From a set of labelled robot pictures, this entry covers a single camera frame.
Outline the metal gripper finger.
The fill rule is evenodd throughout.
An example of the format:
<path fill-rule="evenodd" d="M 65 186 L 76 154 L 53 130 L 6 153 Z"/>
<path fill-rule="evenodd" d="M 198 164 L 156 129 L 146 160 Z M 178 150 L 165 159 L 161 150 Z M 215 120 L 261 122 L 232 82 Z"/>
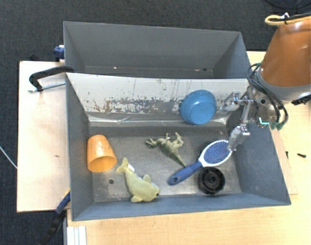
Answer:
<path fill-rule="evenodd" d="M 231 113 L 240 107 L 240 93 L 233 91 L 227 98 L 221 101 L 221 106 L 218 108 L 219 114 Z"/>
<path fill-rule="evenodd" d="M 242 144 L 249 136 L 250 132 L 246 126 L 236 126 L 229 136 L 228 149 L 230 151 L 235 151 L 237 146 Z"/>

